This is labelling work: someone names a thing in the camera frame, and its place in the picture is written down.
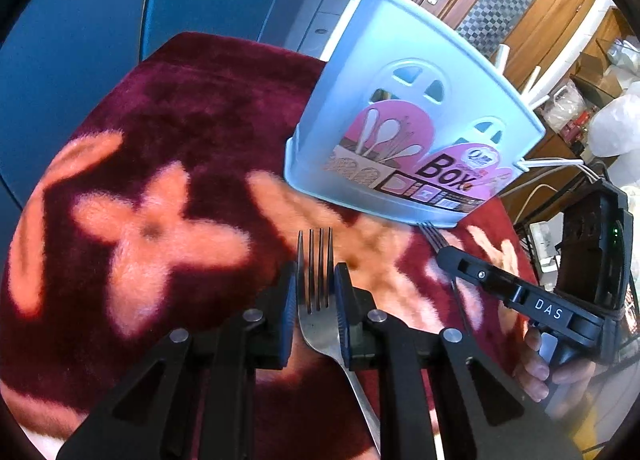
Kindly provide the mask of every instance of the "fork tine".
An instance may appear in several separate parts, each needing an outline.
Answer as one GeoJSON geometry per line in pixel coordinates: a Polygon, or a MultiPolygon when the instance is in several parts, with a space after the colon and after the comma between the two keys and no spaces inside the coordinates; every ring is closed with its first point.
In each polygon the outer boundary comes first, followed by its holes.
{"type": "Polygon", "coordinates": [[[308,301],[306,302],[306,306],[309,310],[309,314],[311,314],[311,309],[313,305],[313,300],[316,297],[316,265],[314,263],[314,230],[309,230],[309,288],[308,288],[308,301]]]}
{"type": "Polygon", "coordinates": [[[429,230],[426,228],[426,226],[422,223],[418,224],[418,227],[420,228],[420,232],[424,235],[424,237],[427,239],[427,241],[429,242],[429,245],[431,247],[433,247],[434,250],[438,250],[438,243],[436,241],[433,240],[433,237],[431,236],[431,233],[429,232],[429,230]]]}
{"type": "Polygon", "coordinates": [[[326,243],[326,288],[324,290],[324,306],[329,306],[329,291],[334,292],[334,230],[329,227],[326,243]]]}
{"type": "Polygon", "coordinates": [[[318,286],[316,287],[316,310],[320,310],[320,302],[324,301],[324,229],[320,228],[318,240],[318,286]]]}
{"type": "Polygon", "coordinates": [[[297,297],[299,307],[304,305],[308,313],[311,312],[311,307],[308,303],[308,297],[306,296],[306,283],[305,283],[305,241],[302,231],[298,231],[298,261],[296,263],[296,283],[298,284],[297,297]]]}
{"type": "Polygon", "coordinates": [[[444,239],[440,231],[438,231],[438,228],[434,226],[431,222],[429,221],[422,222],[420,224],[420,229],[422,230],[422,233],[425,235],[425,237],[427,238],[427,240],[435,250],[440,250],[443,247],[446,247],[449,245],[449,243],[444,239]]]}

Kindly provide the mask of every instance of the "fork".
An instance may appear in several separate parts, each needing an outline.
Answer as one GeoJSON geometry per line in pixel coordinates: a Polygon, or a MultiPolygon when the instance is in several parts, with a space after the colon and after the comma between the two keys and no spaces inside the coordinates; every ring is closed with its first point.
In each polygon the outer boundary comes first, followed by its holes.
{"type": "MultiPolygon", "coordinates": [[[[433,250],[436,251],[436,254],[440,249],[449,245],[449,243],[444,239],[444,236],[442,236],[440,231],[438,231],[438,228],[428,220],[425,222],[418,222],[418,227],[424,237],[427,238],[427,241],[431,244],[431,247],[433,247],[433,250]]],[[[449,284],[453,292],[453,298],[456,300],[456,305],[458,306],[458,311],[460,312],[460,317],[462,318],[462,325],[465,328],[465,332],[468,336],[473,336],[469,321],[466,318],[464,306],[462,305],[462,299],[460,298],[460,291],[458,290],[458,286],[456,285],[456,280],[449,274],[447,274],[447,278],[449,278],[449,284]]]]}
{"type": "Polygon", "coordinates": [[[302,337],[313,350],[331,357],[347,377],[356,396],[360,411],[369,428],[378,454],[380,454],[380,420],[369,404],[369,399],[354,372],[344,366],[338,333],[338,313],[334,291],[334,234],[328,230],[326,270],[324,269],[324,230],[320,229],[318,240],[318,266],[314,260],[314,230],[309,230],[308,267],[305,274],[305,252],[303,232],[298,233],[298,319],[302,337]]]}

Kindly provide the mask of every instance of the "hand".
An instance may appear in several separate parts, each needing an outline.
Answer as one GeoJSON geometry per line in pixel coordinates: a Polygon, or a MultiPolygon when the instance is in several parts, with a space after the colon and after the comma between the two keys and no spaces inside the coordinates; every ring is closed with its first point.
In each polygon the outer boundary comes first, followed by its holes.
{"type": "MultiPolygon", "coordinates": [[[[544,383],[549,376],[549,365],[538,354],[541,345],[542,337],[540,337],[538,329],[529,328],[524,337],[524,348],[520,362],[513,371],[513,377],[535,402],[540,402],[549,394],[549,388],[544,383]]],[[[551,381],[554,384],[575,385],[567,394],[567,398],[562,404],[563,407],[571,408],[580,401],[589,380],[593,377],[595,367],[593,361],[577,359],[560,366],[558,370],[553,372],[551,381]]]]}

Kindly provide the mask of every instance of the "maroon fleece blanket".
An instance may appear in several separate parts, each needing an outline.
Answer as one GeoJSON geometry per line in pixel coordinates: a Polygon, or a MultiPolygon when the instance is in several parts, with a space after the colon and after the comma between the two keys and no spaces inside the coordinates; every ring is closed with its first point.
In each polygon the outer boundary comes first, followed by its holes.
{"type": "MultiPolygon", "coordinates": [[[[381,309],[431,332],[460,327],[414,228],[309,198],[281,179],[285,142],[323,65],[180,34],[130,72],[47,168],[0,293],[2,396],[47,456],[171,329],[211,328],[251,306],[294,257],[300,229],[333,227],[336,259],[381,309]]],[[[532,280],[498,199],[444,234],[532,280]]],[[[523,321],[459,286],[476,339],[510,371],[523,321]]],[[[362,381],[377,408],[375,379],[362,381]]],[[[258,373],[255,411],[260,460],[374,458],[343,374],[298,333],[289,366],[258,373]]]]}

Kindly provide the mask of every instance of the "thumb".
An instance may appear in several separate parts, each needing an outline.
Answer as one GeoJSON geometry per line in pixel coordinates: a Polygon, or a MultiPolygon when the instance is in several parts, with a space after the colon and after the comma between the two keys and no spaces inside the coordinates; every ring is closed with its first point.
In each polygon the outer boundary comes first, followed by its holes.
{"type": "Polygon", "coordinates": [[[573,384],[580,380],[587,380],[593,377],[596,363],[588,359],[577,359],[570,363],[563,364],[556,370],[551,380],[556,384],[573,384]]]}
{"type": "Polygon", "coordinates": [[[538,352],[542,346],[540,331],[535,327],[530,327],[529,330],[527,330],[526,336],[524,336],[524,342],[527,347],[531,348],[534,352],[538,352]]]}

